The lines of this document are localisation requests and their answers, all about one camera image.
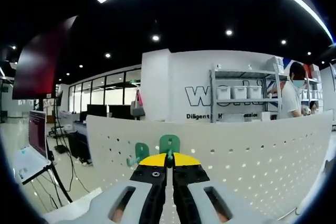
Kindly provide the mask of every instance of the window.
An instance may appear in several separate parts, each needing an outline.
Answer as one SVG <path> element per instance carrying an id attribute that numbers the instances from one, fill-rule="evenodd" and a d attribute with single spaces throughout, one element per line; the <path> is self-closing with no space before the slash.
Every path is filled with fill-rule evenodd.
<path id="1" fill-rule="evenodd" d="M 69 111 L 70 112 L 73 112 L 74 98 L 75 98 L 75 86 L 72 86 L 70 87 L 70 91 L 69 91 Z"/>
<path id="2" fill-rule="evenodd" d="M 91 104 L 103 104 L 104 100 L 104 79 L 105 77 L 93 80 Z"/>
<path id="3" fill-rule="evenodd" d="M 80 113 L 80 95 L 82 92 L 82 84 L 78 84 L 75 86 L 75 105 L 74 111 L 76 113 Z"/>
<path id="4" fill-rule="evenodd" d="M 140 87 L 141 69 L 126 72 L 124 104 L 130 105 L 135 100 L 137 87 Z"/>
<path id="5" fill-rule="evenodd" d="M 105 104 L 122 105 L 124 87 L 124 73 L 117 73 L 106 77 Z"/>
<path id="6" fill-rule="evenodd" d="M 83 83 L 82 90 L 82 111 L 88 110 L 88 104 L 90 104 L 90 93 L 91 93 L 91 81 Z"/>

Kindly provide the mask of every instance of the white desk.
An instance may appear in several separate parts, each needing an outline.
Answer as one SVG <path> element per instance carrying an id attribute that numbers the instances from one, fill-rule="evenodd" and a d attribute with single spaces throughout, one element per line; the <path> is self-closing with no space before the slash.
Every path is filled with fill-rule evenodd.
<path id="1" fill-rule="evenodd" d="M 93 190 L 89 194 L 77 199 L 76 201 L 43 215 L 43 218 L 49 223 L 57 223 L 62 220 L 74 220 L 85 214 L 90 207 L 90 202 L 95 196 L 102 192 L 101 188 Z"/>

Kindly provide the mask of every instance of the wall logo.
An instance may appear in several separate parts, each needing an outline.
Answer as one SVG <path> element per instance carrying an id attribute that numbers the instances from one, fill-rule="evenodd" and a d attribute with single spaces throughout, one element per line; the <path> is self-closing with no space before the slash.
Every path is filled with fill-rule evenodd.
<path id="1" fill-rule="evenodd" d="M 204 86 L 185 87 L 185 92 L 187 94 L 189 104 L 192 107 L 199 106 L 210 106 L 211 105 L 211 95 L 210 86 L 206 88 Z"/>

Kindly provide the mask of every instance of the pegboard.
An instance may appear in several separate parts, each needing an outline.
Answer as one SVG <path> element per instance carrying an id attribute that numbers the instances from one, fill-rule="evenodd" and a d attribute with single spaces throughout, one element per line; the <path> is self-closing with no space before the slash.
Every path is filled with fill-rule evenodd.
<path id="1" fill-rule="evenodd" d="M 177 135 L 181 153 L 197 158 L 209 178 L 245 198 L 250 208 L 277 219 L 304 199 L 322 166 L 331 134 L 331 113 L 249 123 L 167 123 L 88 116 L 88 140 L 102 189 L 127 180 L 137 142 L 159 153 L 159 139 Z M 160 223 L 179 223 L 168 174 Z"/>

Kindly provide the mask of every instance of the ceiling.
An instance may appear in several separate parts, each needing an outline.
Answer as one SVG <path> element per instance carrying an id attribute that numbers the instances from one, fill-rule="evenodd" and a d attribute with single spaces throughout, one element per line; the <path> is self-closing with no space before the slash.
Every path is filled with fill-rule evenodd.
<path id="1" fill-rule="evenodd" d="M 335 0 L 312 0 L 336 34 Z M 242 50 L 283 56 L 321 67 L 335 58 L 323 54 L 330 39 L 292 0 L 2 0 L 0 42 L 7 60 L 59 21 L 77 16 L 69 47 L 59 59 L 56 78 L 74 83 L 113 69 L 141 63 L 143 52 L 168 48 Z M 225 31 L 231 29 L 232 36 Z M 153 35 L 160 40 L 154 42 Z M 15 45 L 16 50 L 8 46 Z"/>

